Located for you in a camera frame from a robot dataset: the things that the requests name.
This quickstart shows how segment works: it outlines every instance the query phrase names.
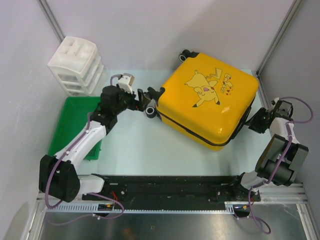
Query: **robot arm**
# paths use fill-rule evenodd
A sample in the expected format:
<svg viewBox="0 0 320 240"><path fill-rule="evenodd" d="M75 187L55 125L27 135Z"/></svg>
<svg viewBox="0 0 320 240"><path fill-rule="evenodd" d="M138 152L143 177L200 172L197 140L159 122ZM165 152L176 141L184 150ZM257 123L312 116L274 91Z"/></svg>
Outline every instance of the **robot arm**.
<svg viewBox="0 0 320 240"><path fill-rule="evenodd" d="M280 156L284 154L283 161L279 164L272 182L279 186L290 186L305 161L309 149L301 145L296 139L294 133L293 106L290 102L279 100L276 98L272 101L272 107L269 109L261 108L246 125L249 129L257 133L264 133L266 129L270 129L271 140L262 155L260 156L255 170L245 173L241 180L241 185L246 189L262 179L270 179ZM289 144L289 136L291 144L288 151L284 153L285 148Z"/></svg>
<svg viewBox="0 0 320 240"><path fill-rule="evenodd" d="M40 161L39 190L65 202L71 202L78 194L99 193L104 179L97 175L78 176L77 169L88 152L102 140L117 123L117 116L126 109L143 112L151 101L150 94L138 89L138 100L132 91L134 77L117 75L117 86L102 90L100 103L89 117L83 130L54 156L45 155ZM57 169L50 179L50 174Z"/></svg>

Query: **white wall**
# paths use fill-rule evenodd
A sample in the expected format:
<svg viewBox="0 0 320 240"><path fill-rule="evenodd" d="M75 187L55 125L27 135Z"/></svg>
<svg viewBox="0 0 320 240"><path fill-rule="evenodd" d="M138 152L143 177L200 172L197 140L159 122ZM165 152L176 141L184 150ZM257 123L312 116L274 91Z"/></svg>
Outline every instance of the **white wall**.
<svg viewBox="0 0 320 240"><path fill-rule="evenodd" d="M293 0L48 0L111 70L175 69L185 48L256 70Z"/></svg>
<svg viewBox="0 0 320 240"><path fill-rule="evenodd" d="M59 42L37 1L2 1L0 31L0 239L16 240L67 95L47 67Z"/></svg>
<svg viewBox="0 0 320 240"><path fill-rule="evenodd" d="M319 1L305 1L261 75L270 99L278 96L296 96L308 102L314 110L314 120L310 124L296 124L294 130L301 144L309 147L309 154L301 169L299 179L304 183L318 226L320 226L319 23ZM293 118L295 120L306 120L309 116L304 106L298 103L294 105Z"/></svg>

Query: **light blue floor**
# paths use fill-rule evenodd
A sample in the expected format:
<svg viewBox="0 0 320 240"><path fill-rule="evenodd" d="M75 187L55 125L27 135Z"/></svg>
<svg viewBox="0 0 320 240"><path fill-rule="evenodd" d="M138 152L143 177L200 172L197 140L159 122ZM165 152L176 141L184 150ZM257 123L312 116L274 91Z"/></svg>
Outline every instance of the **light blue floor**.
<svg viewBox="0 0 320 240"><path fill-rule="evenodd" d="M171 70L118 70L135 77L133 89L158 90L170 77ZM261 108L258 94L249 118ZM269 143L269 132L258 134L246 126L221 151L214 152L195 143L145 113L126 110L118 123L102 140L98 160L82 161L77 173L86 175L239 175L251 172Z"/></svg>

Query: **green plastic bin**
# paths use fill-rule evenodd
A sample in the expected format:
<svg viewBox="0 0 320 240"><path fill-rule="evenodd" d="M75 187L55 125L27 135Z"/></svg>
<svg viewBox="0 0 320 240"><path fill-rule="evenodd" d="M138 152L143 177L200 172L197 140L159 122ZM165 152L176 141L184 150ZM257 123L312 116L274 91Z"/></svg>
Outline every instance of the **green plastic bin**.
<svg viewBox="0 0 320 240"><path fill-rule="evenodd" d="M67 146L87 123L87 114L93 112L100 102L99 96L69 96L64 103L59 122L49 149L53 156ZM97 160L100 153L99 141L85 156L86 160Z"/></svg>

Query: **yellow suitcase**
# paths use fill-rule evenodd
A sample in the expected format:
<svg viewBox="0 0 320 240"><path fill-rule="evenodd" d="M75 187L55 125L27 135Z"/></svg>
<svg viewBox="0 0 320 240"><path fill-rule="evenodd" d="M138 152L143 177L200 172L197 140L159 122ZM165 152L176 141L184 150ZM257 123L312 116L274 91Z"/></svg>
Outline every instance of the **yellow suitcase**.
<svg viewBox="0 0 320 240"><path fill-rule="evenodd" d="M206 54L185 50L184 61L155 92L162 122L218 151L233 139L249 115L258 81Z"/></svg>

